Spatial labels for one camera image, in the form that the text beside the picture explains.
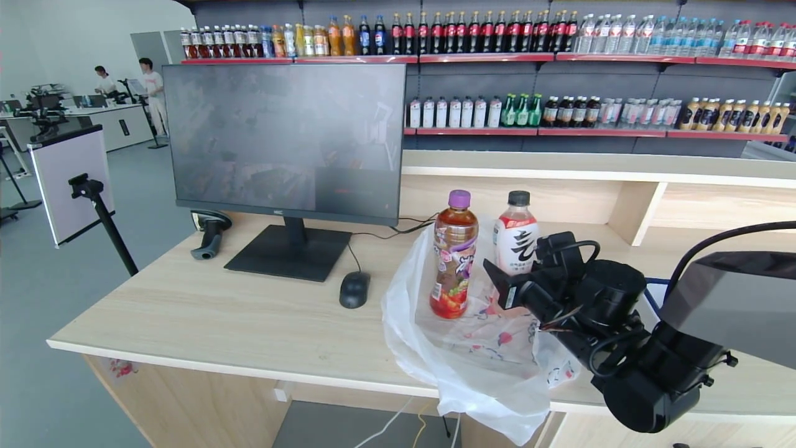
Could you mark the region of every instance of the monitor base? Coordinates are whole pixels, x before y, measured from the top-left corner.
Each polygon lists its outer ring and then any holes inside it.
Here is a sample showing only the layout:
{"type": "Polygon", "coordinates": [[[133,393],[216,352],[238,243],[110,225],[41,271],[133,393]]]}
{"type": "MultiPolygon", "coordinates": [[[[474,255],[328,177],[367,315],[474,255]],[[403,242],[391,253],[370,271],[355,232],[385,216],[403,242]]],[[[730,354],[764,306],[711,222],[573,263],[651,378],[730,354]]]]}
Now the monitor base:
{"type": "Polygon", "coordinates": [[[285,218],[285,226],[266,227],[224,268],[323,282],[350,239],[350,232],[305,229],[301,218],[285,218]]]}

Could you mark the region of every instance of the computer mouse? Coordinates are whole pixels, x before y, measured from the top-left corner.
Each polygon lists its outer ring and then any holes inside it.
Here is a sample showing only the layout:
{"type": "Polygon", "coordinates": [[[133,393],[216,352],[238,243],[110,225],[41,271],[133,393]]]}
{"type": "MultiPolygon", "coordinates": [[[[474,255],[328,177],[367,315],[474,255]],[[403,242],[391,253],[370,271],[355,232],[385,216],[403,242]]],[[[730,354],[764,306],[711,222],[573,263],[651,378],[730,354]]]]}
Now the computer mouse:
{"type": "Polygon", "coordinates": [[[368,301],[370,274],[364,272],[347,273],[340,284],[340,305],[346,308],[359,308],[368,301]]]}

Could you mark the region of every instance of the white plastic bag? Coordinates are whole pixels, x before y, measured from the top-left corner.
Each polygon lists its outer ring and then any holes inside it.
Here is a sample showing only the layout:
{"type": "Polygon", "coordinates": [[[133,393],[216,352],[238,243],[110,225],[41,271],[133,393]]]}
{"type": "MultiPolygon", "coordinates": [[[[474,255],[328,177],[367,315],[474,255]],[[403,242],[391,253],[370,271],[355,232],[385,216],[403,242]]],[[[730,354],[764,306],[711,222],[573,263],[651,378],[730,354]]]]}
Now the white plastic bag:
{"type": "Polygon", "coordinates": [[[439,389],[440,415],[465,412],[521,446],[550,410],[549,388],[576,378],[580,365],[553,336],[537,331],[530,312],[509,318],[494,311],[494,287],[482,267],[485,257],[494,259],[493,223],[479,228],[464,316],[446,320],[431,311],[436,260],[430,226],[392,278],[382,320],[398,365],[439,389]]]}

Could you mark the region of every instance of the gray floor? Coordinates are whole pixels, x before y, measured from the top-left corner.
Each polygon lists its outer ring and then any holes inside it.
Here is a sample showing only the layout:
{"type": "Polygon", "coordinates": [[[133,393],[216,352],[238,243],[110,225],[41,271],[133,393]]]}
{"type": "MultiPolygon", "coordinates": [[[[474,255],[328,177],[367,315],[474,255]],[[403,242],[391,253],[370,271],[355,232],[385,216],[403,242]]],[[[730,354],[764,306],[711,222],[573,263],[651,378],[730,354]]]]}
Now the gray floor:
{"type": "MultiPolygon", "coordinates": [[[[17,167],[13,156],[6,153],[5,158],[12,169],[17,167]]],[[[108,164],[116,225],[142,268],[193,231],[188,211],[174,206],[169,149],[129,147],[110,153],[108,164]]],[[[28,198],[40,197],[34,177],[19,183],[28,198]]],[[[7,181],[0,182],[0,196],[3,206],[19,202],[7,181]]],[[[45,343],[127,279],[103,229],[54,249],[40,206],[20,212],[19,221],[5,221],[0,238],[0,446],[147,446],[83,360],[45,343]]],[[[295,403],[275,446],[350,448],[390,417],[387,412],[295,403]]],[[[369,446],[411,446],[418,429],[416,416],[402,415],[369,446]]],[[[442,419],[429,419],[417,446],[450,444],[442,419]]]]}

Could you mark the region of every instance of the white shirt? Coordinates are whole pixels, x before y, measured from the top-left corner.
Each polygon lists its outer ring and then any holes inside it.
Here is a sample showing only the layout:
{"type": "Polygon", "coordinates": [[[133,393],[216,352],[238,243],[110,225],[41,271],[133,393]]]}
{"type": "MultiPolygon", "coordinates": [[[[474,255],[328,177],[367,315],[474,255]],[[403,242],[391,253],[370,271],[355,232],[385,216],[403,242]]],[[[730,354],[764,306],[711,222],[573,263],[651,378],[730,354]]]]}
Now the white shirt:
{"type": "Polygon", "coordinates": [[[160,73],[158,72],[144,73],[142,80],[144,81],[143,84],[144,88],[146,89],[146,93],[148,93],[149,96],[159,95],[159,94],[153,95],[153,92],[155,91],[155,89],[163,87],[163,78],[160,76],[160,73]]]}
{"type": "Polygon", "coordinates": [[[116,90],[116,83],[111,79],[110,76],[106,76],[104,78],[100,78],[99,82],[97,83],[97,88],[104,94],[108,94],[116,90]]]}

